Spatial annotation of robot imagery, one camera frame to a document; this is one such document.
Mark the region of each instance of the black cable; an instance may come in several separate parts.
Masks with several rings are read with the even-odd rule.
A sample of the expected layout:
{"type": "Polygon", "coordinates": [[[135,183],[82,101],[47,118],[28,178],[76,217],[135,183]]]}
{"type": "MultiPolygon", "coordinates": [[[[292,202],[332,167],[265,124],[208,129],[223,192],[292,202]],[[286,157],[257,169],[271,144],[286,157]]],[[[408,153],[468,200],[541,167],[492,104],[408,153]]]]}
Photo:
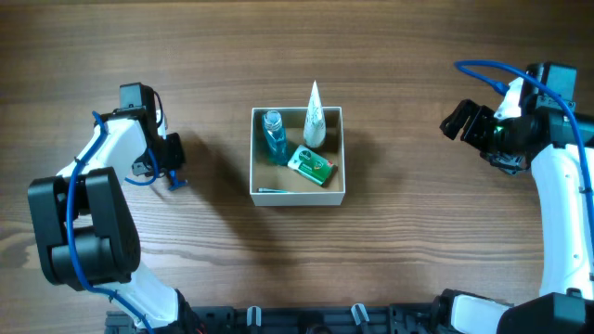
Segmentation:
{"type": "Polygon", "coordinates": [[[163,118],[165,117],[165,112],[163,111],[163,104],[161,103],[161,97],[159,96],[159,93],[157,93],[157,91],[153,91],[155,93],[155,96],[157,97],[157,100],[159,101],[159,109],[161,110],[161,119],[157,122],[157,128],[159,128],[161,126],[161,124],[163,123],[163,118]]]}

